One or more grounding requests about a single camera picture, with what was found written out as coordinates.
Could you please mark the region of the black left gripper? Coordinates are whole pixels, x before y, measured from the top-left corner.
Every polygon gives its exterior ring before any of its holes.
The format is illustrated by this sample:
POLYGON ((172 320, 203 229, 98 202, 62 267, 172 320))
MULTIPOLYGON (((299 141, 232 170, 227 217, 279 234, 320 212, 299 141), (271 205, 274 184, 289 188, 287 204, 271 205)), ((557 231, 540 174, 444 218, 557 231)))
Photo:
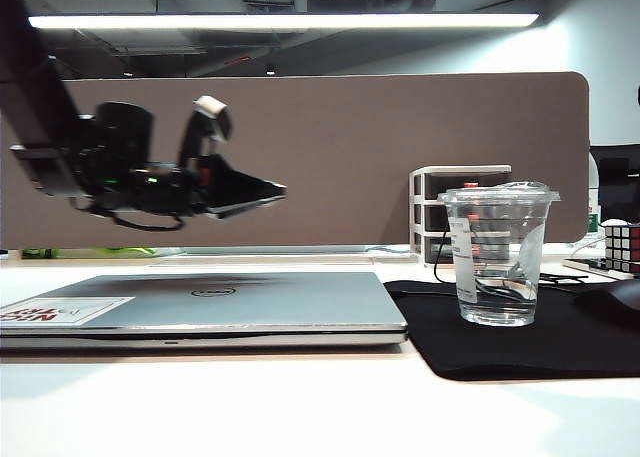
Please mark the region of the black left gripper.
POLYGON ((183 165, 149 164, 131 170, 130 177, 128 204, 160 216, 206 213, 224 220, 271 206, 287 194, 284 185, 240 172, 219 154, 188 157, 183 165))

